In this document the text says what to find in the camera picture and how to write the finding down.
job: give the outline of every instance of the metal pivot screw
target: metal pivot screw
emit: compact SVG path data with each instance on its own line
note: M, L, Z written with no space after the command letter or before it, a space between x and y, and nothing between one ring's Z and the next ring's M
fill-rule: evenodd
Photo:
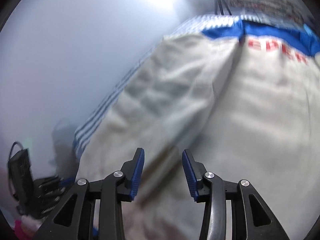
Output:
M113 173L113 176L120 178L123 176L123 172L122 171L116 171L115 173Z
M85 185L87 184L87 180L86 179L79 179L78 180L78 185L82 186L82 185Z
M248 187L248 186L250 185L249 181L247 181L247 180L245 180L245 179L241 180L240 183L241 183L241 185L244 186L244 187Z
M206 172L204 175L208 179L212 179L214 177L214 174L212 172L210 172L210 171Z

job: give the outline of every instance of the pink cloth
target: pink cloth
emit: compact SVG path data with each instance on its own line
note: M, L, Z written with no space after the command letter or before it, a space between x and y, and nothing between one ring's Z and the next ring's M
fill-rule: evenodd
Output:
M21 228L21 220L16 220L14 225L14 233L19 240L31 240L31 237L27 236Z

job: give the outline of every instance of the black power adapter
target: black power adapter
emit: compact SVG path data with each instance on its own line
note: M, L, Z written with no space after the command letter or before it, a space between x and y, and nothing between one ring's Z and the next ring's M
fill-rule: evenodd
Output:
M11 157L15 145L21 150ZM36 179L33 181L30 171L28 149L14 142L8 159L8 181L11 195L19 201L17 210L20 215L31 215L36 219L47 216L59 202L66 188L60 186L58 176Z
M30 172L30 160L28 149L18 151L8 161L9 176L16 190L15 198L20 205L25 206L30 201L34 184Z

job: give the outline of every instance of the blue trim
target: blue trim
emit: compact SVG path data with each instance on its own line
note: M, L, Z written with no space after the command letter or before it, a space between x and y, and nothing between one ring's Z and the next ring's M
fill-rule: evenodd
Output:
M134 169L132 179L131 179L131 190L130 190L130 194L129 194L131 200L134 200L134 197L138 193L138 188L139 188L140 181L141 181L143 165L144 165L144 149L141 149L140 155L139 155L139 158L137 161L137 165Z
M202 33L210 38L238 37L244 35L273 36L285 40L290 46L307 56L320 52L320 43L307 33L295 29L280 29L277 27L246 21L238 21L231 27L204 30Z
M320 38L318 37L318 35L315 34L307 24L304 24L303 28L309 36L314 37L317 41L320 41Z
M92 236L98 236L99 235L99 230L95 227L92 228Z
M187 179L190 195L191 197L193 197L194 201L197 201L199 198L199 194L197 190L197 180L196 180L195 173L191 167L186 151L182 152L182 166L183 166L184 174Z
M237 37L241 39L244 35L243 22L241 20L235 22L231 27L220 27L203 30L202 33L212 39L223 37Z

